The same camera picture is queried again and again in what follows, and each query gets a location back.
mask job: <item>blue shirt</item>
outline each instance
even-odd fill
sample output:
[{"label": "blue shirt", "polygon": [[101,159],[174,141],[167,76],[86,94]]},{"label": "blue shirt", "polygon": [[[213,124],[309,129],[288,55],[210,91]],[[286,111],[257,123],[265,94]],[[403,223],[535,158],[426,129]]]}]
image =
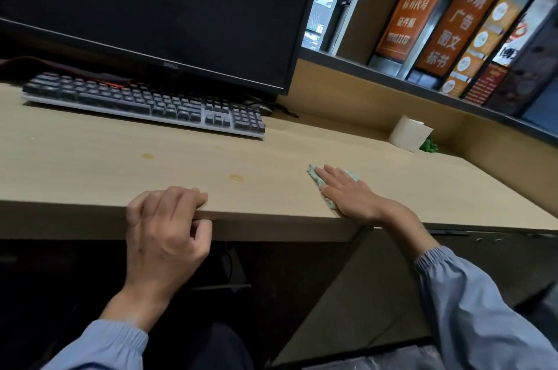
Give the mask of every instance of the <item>blue shirt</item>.
[{"label": "blue shirt", "polygon": [[[489,275],[449,248],[415,261],[420,298],[448,370],[558,370],[558,352],[502,300]],[[147,334],[119,321],[95,320],[44,370],[142,369]]]}]

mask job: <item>computer monitor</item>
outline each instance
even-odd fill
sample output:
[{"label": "computer monitor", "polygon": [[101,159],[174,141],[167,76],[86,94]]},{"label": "computer monitor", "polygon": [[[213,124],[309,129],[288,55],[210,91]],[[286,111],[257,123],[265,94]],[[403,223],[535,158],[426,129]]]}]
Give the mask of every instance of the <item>computer monitor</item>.
[{"label": "computer monitor", "polygon": [[0,29],[286,94],[312,0],[0,0]]}]

